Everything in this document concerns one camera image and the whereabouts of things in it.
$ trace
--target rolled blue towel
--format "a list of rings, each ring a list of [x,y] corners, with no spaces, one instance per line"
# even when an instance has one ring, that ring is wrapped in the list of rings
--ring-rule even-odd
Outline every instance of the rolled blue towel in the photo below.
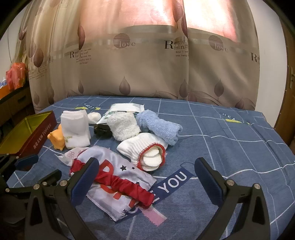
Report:
[[[136,121],[143,132],[147,132],[149,129],[172,146],[176,144],[179,133],[182,131],[181,125],[160,119],[157,114],[151,110],[138,113]]]

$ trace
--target silver screw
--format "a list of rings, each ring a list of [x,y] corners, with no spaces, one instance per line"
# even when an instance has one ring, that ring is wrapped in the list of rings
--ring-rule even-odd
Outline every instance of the silver screw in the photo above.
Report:
[[[235,182],[234,182],[232,179],[228,179],[228,180],[226,181],[226,183],[227,183],[228,185],[232,186],[232,185],[234,185]]]
[[[39,184],[35,184],[35,185],[33,186],[33,188],[34,188],[35,190],[37,190],[39,187],[40,187]]]
[[[254,187],[255,187],[256,189],[260,189],[260,188],[261,188],[260,185],[259,185],[258,183],[255,183],[255,184],[254,184]]]
[[[59,185],[61,185],[62,187],[67,185],[68,184],[68,181],[67,180],[62,180],[60,181]]]

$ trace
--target wooden door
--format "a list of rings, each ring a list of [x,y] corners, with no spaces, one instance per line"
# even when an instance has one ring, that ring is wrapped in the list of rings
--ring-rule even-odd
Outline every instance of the wooden door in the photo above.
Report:
[[[281,24],[286,41],[288,68],[284,98],[274,129],[289,146],[295,135],[295,40],[287,26],[282,21]]]

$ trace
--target curtain fold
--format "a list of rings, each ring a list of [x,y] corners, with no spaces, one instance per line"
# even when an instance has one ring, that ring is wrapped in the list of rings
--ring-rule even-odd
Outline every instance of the curtain fold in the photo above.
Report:
[[[246,0],[34,0],[14,61],[37,110],[68,96],[255,109],[259,49]]]

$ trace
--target blue bedsheet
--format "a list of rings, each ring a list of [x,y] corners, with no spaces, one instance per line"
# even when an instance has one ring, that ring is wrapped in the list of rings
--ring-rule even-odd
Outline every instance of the blue bedsheet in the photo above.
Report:
[[[266,122],[262,113],[183,100],[106,96],[70,97],[44,111],[53,110],[60,122],[60,115],[64,110],[82,107],[84,103],[100,107],[100,110],[94,111],[103,115],[111,104],[128,102],[144,104],[145,109],[158,113],[160,118],[183,126],[176,145],[167,149],[165,165],[152,172],[157,183],[181,167],[195,175],[193,163],[196,158],[204,157],[226,179],[231,178],[245,186],[259,183],[268,207],[271,239],[276,239],[283,232],[295,212],[295,157]],[[99,145],[117,152],[119,142],[114,138],[97,139],[93,127],[90,130],[91,146]],[[8,181],[9,186],[33,185],[55,169],[62,171],[62,179],[68,179],[69,167],[55,154],[60,155],[60,151],[54,150],[47,140],[39,153],[39,162],[29,172],[16,171]],[[140,213],[115,223],[87,198],[77,207],[87,226],[99,239],[127,240],[196,239],[216,209],[195,176],[156,204],[153,216]],[[230,234],[236,217],[235,213],[223,237]],[[164,221],[156,226],[151,221],[157,219]]]

